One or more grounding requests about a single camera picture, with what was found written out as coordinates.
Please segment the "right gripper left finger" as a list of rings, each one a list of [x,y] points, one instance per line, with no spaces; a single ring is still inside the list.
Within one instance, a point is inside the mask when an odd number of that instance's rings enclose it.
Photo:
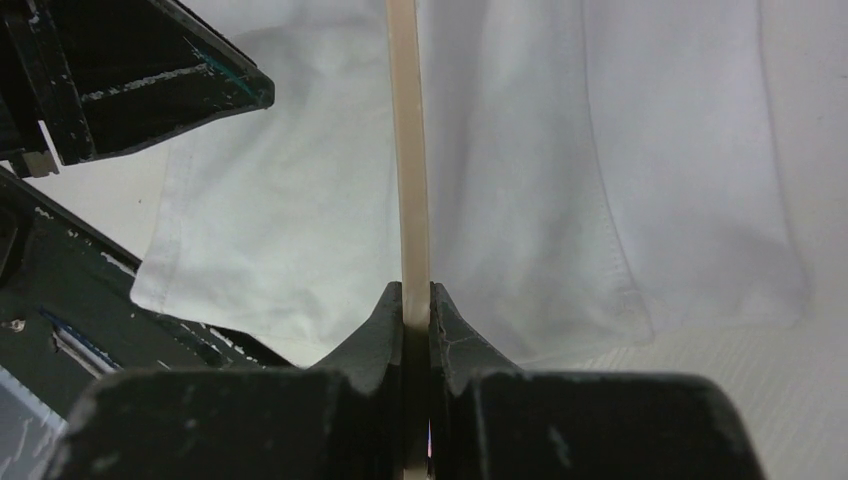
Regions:
[[[48,479],[399,479],[401,287],[307,369],[125,370],[74,406]]]

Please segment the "white garment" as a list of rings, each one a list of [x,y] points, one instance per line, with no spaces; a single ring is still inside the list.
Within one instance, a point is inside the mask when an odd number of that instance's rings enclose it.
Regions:
[[[398,193],[426,183],[431,279],[520,364],[806,314],[763,1],[417,2],[417,175],[385,2],[190,8],[276,98],[168,143],[144,309],[309,365],[401,278]]]

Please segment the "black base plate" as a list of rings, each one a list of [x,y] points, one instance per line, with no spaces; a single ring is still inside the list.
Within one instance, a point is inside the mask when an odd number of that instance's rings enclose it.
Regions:
[[[125,249],[2,170],[2,370],[66,417],[94,377],[60,349],[61,328],[117,369],[287,365],[248,334],[135,305],[130,289],[138,265]]]

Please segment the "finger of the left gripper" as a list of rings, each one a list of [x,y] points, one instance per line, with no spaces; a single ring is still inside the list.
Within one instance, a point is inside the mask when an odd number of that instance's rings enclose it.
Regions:
[[[273,81],[179,1],[5,1],[1,156],[129,155],[274,102]]]

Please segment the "wooden hanger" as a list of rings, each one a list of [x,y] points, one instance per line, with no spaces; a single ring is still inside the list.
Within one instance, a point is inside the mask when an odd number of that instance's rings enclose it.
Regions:
[[[417,7],[387,1],[400,222],[405,479],[428,477],[429,212]]]

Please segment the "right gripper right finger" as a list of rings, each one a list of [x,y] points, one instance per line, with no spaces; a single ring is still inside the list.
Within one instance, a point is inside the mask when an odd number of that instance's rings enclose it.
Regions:
[[[696,375],[531,371],[431,288],[432,472],[438,479],[761,479],[743,421]]]

